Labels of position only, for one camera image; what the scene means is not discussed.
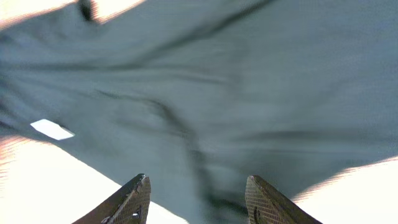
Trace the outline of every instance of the gray fabric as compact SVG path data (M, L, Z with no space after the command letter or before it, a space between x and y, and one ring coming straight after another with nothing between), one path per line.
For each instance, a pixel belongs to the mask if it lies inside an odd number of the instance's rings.
M397 11L148 0L98 25L72 4L0 33L0 122L119 184L147 174L191 224L243 223L248 175L293 197L398 154ZM76 136L47 139L40 119Z

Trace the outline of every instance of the dark gray cloth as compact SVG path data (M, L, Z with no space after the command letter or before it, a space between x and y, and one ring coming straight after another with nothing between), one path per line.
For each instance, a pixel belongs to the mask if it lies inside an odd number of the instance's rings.
M396 0L148 0L104 25L82 9L1 31L3 132L119 184L145 173L191 224L243 223L248 175L293 197L398 155Z

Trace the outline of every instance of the clothing tag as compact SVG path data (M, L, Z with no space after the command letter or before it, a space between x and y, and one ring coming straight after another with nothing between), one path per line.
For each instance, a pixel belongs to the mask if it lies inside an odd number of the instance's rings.
M71 133L65 128L46 119L41 119L40 121L33 122L30 125L38 132L41 132L46 136L56 140L72 138L75 136L75 134Z

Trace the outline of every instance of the white tag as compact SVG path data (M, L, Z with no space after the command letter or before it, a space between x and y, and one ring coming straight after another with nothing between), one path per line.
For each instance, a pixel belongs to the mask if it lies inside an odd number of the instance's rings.
M46 119L41 119L40 121L33 122L30 125L38 132L41 132L46 136L54 138L56 140L72 138L75 136L75 134L71 133L65 128Z

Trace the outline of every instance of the garment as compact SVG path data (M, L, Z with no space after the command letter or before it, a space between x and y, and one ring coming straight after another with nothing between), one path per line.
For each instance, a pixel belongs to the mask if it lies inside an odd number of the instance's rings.
M83 1L0 33L2 134L49 141L197 223L243 223L246 178L288 197L398 155L398 1ZM56 141L47 119L74 137Z

